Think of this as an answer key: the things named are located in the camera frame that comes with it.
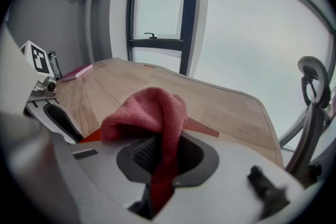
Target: window glass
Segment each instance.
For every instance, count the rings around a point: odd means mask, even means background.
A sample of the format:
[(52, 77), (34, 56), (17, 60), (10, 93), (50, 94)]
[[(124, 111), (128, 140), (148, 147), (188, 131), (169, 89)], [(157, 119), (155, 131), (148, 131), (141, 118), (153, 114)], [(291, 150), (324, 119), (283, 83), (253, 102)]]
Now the window glass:
[(151, 63), (176, 73), (180, 72), (181, 51), (157, 48), (133, 48), (134, 61)]
[(183, 0), (135, 0), (134, 39), (146, 39), (154, 33), (158, 38), (179, 39)]
[(329, 38), (298, 0), (208, 0), (194, 78), (258, 98), (280, 137), (306, 106), (297, 62), (314, 56), (326, 64)]

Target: pink notebook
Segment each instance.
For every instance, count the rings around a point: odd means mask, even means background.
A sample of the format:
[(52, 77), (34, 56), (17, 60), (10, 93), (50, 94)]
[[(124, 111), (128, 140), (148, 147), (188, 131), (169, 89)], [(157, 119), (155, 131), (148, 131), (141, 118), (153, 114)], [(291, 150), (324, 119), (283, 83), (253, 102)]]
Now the pink notebook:
[(90, 70), (91, 68), (92, 68), (92, 65), (78, 67), (75, 70), (73, 70), (70, 73), (67, 73), (65, 76), (63, 76), (62, 80), (67, 81), (67, 80), (71, 80), (71, 79), (77, 79), (81, 75), (83, 75), (85, 72)]

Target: black clip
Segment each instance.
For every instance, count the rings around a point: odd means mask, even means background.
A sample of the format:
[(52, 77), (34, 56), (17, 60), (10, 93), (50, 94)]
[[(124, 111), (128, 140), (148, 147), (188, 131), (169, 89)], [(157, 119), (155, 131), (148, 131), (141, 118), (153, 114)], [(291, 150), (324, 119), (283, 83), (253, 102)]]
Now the black clip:
[(264, 203), (264, 209), (260, 219), (270, 217), (289, 205), (289, 201), (286, 199), (285, 189), (276, 188), (267, 177), (263, 175), (259, 167), (253, 166), (247, 178), (258, 197)]

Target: microfiber cloth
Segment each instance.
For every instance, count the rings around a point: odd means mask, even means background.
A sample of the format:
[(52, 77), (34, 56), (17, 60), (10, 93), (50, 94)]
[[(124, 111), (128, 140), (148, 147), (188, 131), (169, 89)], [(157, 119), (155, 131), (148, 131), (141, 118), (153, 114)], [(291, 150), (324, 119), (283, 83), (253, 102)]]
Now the microfiber cloth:
[(178, 142), (187, 119), (186, 104), (181, 97), (150, 87), (129, 96), (101, 124), (102, 141), (138, 137), (148, 131), (162, 134), (162, 161), (151, 178), (154, 213), (159, 212), (173, 195), (172, 180), (178, 175)]

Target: small bottle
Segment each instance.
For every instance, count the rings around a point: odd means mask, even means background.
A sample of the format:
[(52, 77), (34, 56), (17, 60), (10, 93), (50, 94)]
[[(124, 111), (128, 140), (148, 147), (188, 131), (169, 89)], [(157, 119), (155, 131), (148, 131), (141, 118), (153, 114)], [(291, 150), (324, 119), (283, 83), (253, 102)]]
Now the small bottle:
[(55, 79), (56, 80), (61, 79), (62, 73), (61, 73), (61, 70), (59, 69), (56, 54), (53, 50), (49, 51), (48, 58), (49, 58), (50, 66), (54, 73)]

